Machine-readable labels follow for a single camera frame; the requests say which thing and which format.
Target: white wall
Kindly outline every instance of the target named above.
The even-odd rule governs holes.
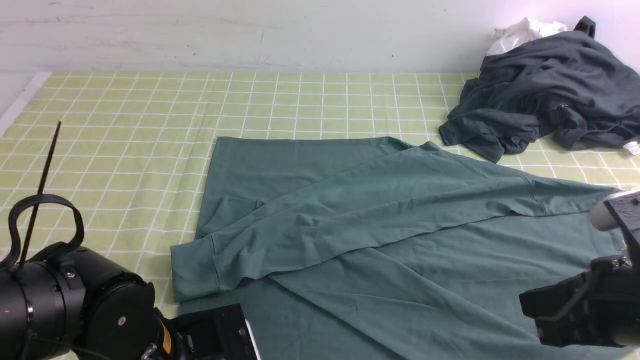
[[[640,69],[640,1],[2,0],[0,72],[476,70],[494,28],[573,28]]]

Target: grid pattern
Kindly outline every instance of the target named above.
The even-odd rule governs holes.
[[[36,192],[62,120],[47,192],[82,212],[84,244],[153,281],[175,314],[169,246],[193,239],[217,136],[333,139],[394,136],[442,146],[438,127],[475,74],[55,73],[0,139],[0,219]],[[477,158],[464,147],[446,148]],[[539,176],[629,189],[639,159],[566,152],[549,139],[500,164]],[[31,253],[71,239],[70,211],[41,206]],[[29,212],[19,224],[24,229]],[[0,233],[8,239],[6,223]],[[0,243],[6,251],[8,241]]]

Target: green shirt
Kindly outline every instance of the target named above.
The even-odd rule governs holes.
[[[263,359],[583,359],[539,344],[518,294],[622,249],[585,212],[611,188],[393,138],[218,138],[182,312],[240,303]]]

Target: clothing tag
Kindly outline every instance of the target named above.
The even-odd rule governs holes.
[[[623,146],[625,149],[629,150],[629,152],[631,153],[631,155],[638,155],[640,154],[640,147],[638,147],[638,143],[637,142],[628,142],[625,144],[625,146]]]

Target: white cloth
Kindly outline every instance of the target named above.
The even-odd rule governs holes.
[[[566,31],[566,25],[560,22],[548,24],[526,17],[502,31],[497,31],[500,38],[491,45],[486,54],[487,56],[504,54],[531,40],[548,37],[562,31]]]

